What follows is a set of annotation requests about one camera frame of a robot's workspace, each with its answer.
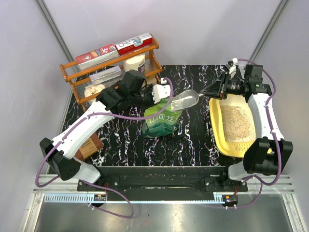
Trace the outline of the grey metal scoop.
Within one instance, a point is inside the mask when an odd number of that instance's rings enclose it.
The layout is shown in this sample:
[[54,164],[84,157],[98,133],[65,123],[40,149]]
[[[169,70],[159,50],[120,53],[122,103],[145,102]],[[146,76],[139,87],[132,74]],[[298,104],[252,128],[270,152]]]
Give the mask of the grey metal scoop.
[[170,103],[171,112],[183,111],[197,105],[200,94],[193,89],[188,89],[172,98]]

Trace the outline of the green litter bag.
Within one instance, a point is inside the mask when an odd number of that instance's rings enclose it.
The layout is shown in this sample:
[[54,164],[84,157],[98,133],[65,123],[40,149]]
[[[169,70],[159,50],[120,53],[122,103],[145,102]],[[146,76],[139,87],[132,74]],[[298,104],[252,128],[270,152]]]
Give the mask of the green litter bag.
[[159,115],[147,119],[142,125],[142,134],[145,138],[167,136],[179,129],[179,117],[182,111],[171,112],[171,104]]

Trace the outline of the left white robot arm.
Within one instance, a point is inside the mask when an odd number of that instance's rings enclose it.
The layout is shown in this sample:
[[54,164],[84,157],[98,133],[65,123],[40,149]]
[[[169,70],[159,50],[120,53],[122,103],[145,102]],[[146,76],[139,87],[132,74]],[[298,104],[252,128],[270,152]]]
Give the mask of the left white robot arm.
[[165,82],[149,84],[143,73],[130,70],[123,79],[104,88],[90,107],[63,133],[53,139],[43,138],[39,146],[44,156],[44,163],[57,173],[63,181],[71,178],[85,180],[88,186],[99,191],[105,180],[99,170],[75,157],[82,144],[101,126],[114,118],[142,120],[142,117],[129,117],[121,113],[132,106],[143,110],[158,104],[168,97],[170,86]]

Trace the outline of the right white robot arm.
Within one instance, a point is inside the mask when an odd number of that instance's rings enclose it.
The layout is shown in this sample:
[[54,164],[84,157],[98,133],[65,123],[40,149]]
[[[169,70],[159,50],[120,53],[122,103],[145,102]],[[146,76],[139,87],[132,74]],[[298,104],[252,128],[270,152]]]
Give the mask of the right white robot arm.
[[224,191],[231,191],[237,181],[245,182],[252,177],[261,184],[274,185],[293,151],[292,142],[285,140],[277,125],[272,107],[276,86],[263,84],[265,72],[262,65],[248,60],[244,80],[233,80],[229,71],[200,91],[201,95],[218,100],[225,100],[228,94],[243,96],[253,115],[256,140],[245,152],[242,162],[229,166],[228,174],[220,178]]

